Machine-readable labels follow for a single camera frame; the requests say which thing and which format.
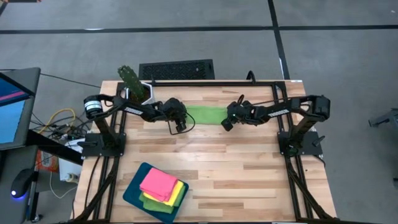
green towel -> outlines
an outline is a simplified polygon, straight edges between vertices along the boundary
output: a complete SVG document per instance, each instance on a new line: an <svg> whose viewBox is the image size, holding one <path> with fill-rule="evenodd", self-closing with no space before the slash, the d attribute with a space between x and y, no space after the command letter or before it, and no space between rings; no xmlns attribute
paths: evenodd
<svg viewBox="0 0 398 224"><path fill-rule="evenodd" d="M144 202L144 209L148 209L154 212L164 212L171 214L173 212L174 207L178 207L181 204L182 196L184 195L185 186L183 185L180 192L178 193L177 198L175 199L173 207L165 205L160 202L156 202L144 196L144 193L141 192L139 195L139 200Z"/></svg>
<svg viewBox="0 0 398 224"><path fill-rule="evenodd" d="M196 124L221 124L227 117L226 107L186 105L188 114L193 116ZM192 118L187 116L187 123L193 124Z"/></svg>
<svg viewBox="0 0 398 224"><path fill-rule="evenodd" d="M156 202L154 200L151 200L151 199L145 197L144 193L142 193L142 192L139 195L139 200L141 202L144 202L144 209L148 209L150 211L164 212L164 213L171 214L173 212L173 209L174 209L174 207L165 205L165 204L160 203L160 202Z"/></svg>

monitor screen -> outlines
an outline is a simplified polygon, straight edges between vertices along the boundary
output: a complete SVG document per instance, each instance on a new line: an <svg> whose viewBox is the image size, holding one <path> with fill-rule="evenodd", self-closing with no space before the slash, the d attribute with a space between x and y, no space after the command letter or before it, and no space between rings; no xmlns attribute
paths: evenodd
<svg viewBox="0 0 398 224"><path fill-rule="evenodd" d="M9 80L0 78L0 106L15 103L29 98L29 94Z"/></svg>

white pot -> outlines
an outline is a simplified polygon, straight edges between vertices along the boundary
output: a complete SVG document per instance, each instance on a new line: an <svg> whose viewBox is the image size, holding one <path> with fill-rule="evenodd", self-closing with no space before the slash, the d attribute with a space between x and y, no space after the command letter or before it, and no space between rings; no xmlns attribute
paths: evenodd
<svg viewBox="0 0 398 224"><path fill-rule="evenodd" d="M144 83L144 82L141 82L141 84L144 85L144 88L146 87L147 89L149 89L149 92L150 92L149 99L144 101L141 104L146 105L146 104L155 103L154 89L152 88L152 85L150 85L148 83ZM128 98L129 98L129 88L126 88L126 99L128 99Z"/></svg>

computer monitor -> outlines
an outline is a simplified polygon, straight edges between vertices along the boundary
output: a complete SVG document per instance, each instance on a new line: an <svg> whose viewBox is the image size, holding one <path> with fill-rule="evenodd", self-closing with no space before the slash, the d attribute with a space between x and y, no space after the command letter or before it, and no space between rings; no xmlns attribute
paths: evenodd
<svg viewBox="0 0 398 224"><path fill-rule="evenodd" d="M0 72L0 106L26 100L35 93Z"/></svg>

wooden table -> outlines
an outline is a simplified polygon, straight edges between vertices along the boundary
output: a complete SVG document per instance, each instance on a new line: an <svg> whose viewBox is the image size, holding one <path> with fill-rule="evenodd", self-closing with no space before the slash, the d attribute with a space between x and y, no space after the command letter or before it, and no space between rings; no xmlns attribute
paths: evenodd
<svg viewBox="0 0 398 224"><path fill-rule="evenodd" d="M114 95L117 83L103 82L101 93ZM305 95L302 82L286 81L285 84L288 96ZM176 97L186 105L227 106L240 94L251 103L273 99L268 86L155 87L154 93L157 101ZM298 123L301 117L293 114L293 119ZM257 127L235 125L230 132L221 125L197 124L187 134L171 136L166 122L147 123L138 116L128 115L127 145L119 163L111 222L158 221L122 198L142 162L189 184L190 190L176 222L294 221L285 161L279 154L276 137L278 130L277 120L272 119ZM93 157L83 163L74 204L76 215L83 211L95 160ZM323 164L313 156L302 156L302 160L309 191L327 213L335 216ZM98 188L101 163L102 159L94 173L89 201ZM302 217L305 217L302 194L299 189L297 192ZM106 192L100 218L104 217L107 198Z"/></svg>

